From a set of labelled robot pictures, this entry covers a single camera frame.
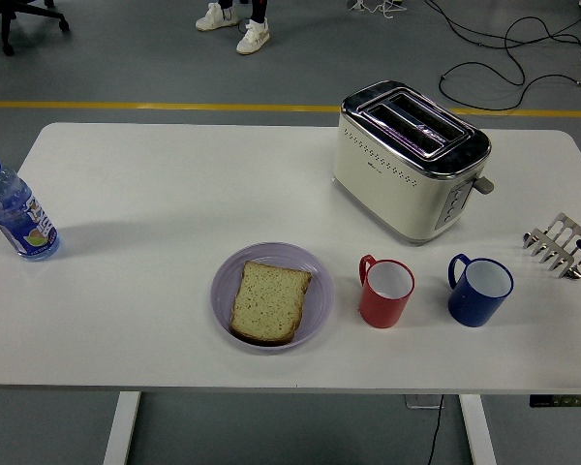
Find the shoe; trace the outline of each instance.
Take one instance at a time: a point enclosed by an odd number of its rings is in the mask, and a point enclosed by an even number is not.
[[[258,24],[250,19],[246,26],[248,32],[245,33],[241,42],[237,44],[236,51],[242,55],[249,55],[255,51],[259,51],[265,42],[269,40],[269,24],[267,19],[264,19],[263,24]]]
[[[220,27],[234,26],[239,23],[239,17],[234,12],[234,6],[222,10],[219,3],[209,3],[209,11],[196,21],[198,31],[213,31]]]

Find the bottle label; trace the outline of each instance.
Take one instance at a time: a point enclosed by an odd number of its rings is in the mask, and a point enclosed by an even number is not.
[[[34,196],[26,201],[25,212],[12,221],[0,222],[0,230],[19,254],[32,257],[56,241],[57,231]]]

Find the toaster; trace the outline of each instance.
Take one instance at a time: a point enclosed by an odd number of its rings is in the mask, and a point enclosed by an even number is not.
[[[427,242],[460,218],[491,142],[401,82],[377,82],[341,105],[335,179],[408,242]]]

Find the red mug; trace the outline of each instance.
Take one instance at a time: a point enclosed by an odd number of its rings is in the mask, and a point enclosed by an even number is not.
[[[392,327],[415,289],[413,273],[395,260],[375,260],[372,255],[359,262],[359,280],[363,286],[359,314],[374,327]]]

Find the water bottle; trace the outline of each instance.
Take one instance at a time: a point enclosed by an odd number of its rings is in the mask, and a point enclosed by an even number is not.
[[[28,185],[0,165],[0,231],[24,259],[37,261],[58,249],[58,232]]]

